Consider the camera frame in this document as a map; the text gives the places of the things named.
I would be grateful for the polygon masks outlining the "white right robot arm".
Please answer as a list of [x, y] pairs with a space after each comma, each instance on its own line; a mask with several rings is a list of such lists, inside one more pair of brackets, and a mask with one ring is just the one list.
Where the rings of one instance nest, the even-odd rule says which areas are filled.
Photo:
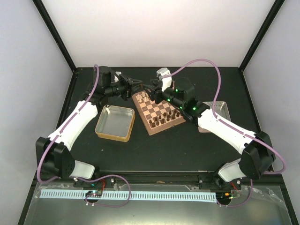
[[241, 157], [220, 166], [213, 177], [214, 186], [223, 189], [230, 181], [247, 177], [259, 179], [275, 161], [269, 149], [270, 137], [265, 132], [258, 134], [242, 129], [215, 113], [211, 106], [195, 98], [195, 88], [187, 78], [168, 82], [153, 80], [143, 89], [155, 103], [163, 100], [174, 106], [184, 119], [208, 130], [234, 147]]

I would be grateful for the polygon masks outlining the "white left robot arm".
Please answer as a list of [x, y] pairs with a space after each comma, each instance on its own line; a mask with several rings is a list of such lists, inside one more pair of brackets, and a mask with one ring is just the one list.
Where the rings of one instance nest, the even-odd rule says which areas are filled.
[[95, 166], [75, 160], [71, 149], [88, 123], [107, 105], [111, 97], [128, 100], [142, 81], [129, 78], [110, 67], [94, 66], [94, 81], [68, 118], [47, 138], [36, 141], [37, 180], [48, 183], [58, 178], [78, 178], [90, 187], [101, 180]]

